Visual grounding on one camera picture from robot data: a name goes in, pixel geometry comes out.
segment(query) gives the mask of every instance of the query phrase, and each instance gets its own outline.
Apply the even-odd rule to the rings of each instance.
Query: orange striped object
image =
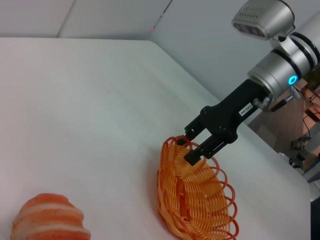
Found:
[[[186,144],[178,145],[178,139]],[[215,158],[207,163],[204,157],[194,166],[185,161],[184,156],[197,146],[184,136],[164,142],[157,179],[158,211],[170,231],[183,240],[235,240],[239,233],[235,191]],[[224,180],[218,179],[219,173]]]
[[[84,214],[63,195],[43,193],[27,201],[15,217],[11,240],[90,240]]]

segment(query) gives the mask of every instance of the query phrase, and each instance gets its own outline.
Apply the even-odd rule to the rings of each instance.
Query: orange wicker basket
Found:
[[[184,139],[185,145],[178,145]],[[170,231],[183,240],[235,240],[235,191],[215,158],[191,166],[184,156],[197,147],[184,136],[170,137],[162,146],[157,179],[158,211]],[[225,195],[229,189],[231,196]]]

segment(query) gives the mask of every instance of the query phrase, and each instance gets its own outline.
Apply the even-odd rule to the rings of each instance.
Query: orange and white striped toy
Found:
[[[63,195],[43,193],[27,201],[15,217],[11,240],[90,240],[84,214]]]

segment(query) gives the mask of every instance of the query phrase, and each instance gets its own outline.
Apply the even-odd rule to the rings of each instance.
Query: white table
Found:
[[[157,212],[162,143],[217,103],[150,41],[0,38],[0,239],[42,192],[83,210],[93,240],[175,239]],[[309,239],[307,182],[246,125],[238,135],[216,155],[237,239]]]

